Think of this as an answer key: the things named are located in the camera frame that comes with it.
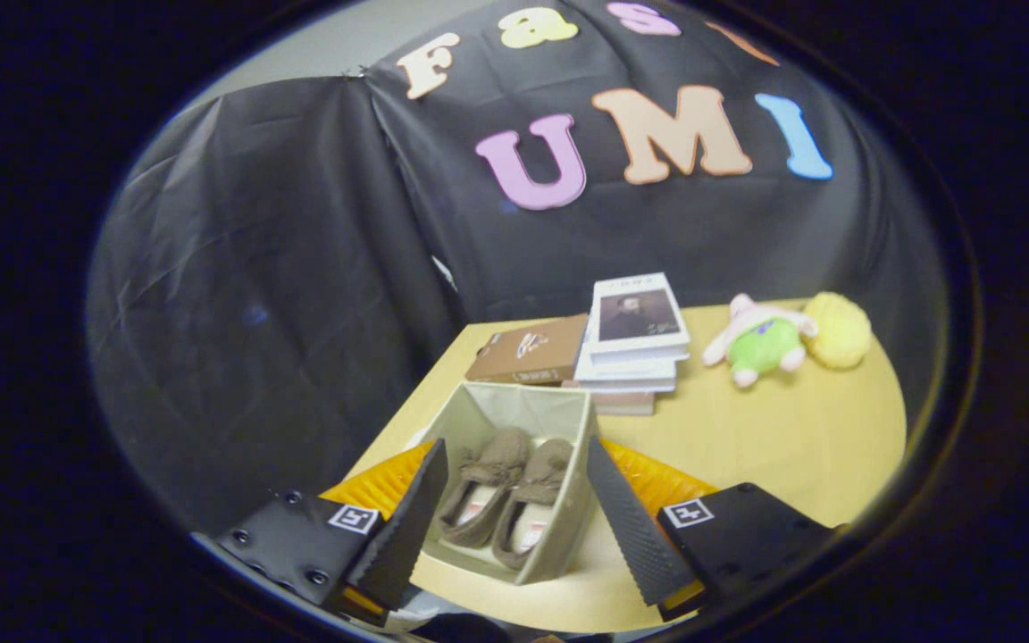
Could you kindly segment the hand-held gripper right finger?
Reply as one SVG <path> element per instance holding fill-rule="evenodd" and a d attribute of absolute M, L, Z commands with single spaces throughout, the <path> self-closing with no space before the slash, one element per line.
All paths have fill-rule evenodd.
<path fill-rule="evenodd" d="M 586 471 L 634 583 L 666 622 L 747 601 L 836 536 L 754 483 L 711 488 L 603 437 L 590 439 Z"/>

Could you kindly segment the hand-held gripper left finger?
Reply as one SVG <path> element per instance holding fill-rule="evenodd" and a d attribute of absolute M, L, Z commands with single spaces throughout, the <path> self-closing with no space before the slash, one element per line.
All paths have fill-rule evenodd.
<path fill-rule="evenodd" d="M 446 442 L 429 440 L 317 496 L 283 492 L 223 532 L 218 553 L 319 609 L 384 626 L 404 605 L 448 477 Z"/>

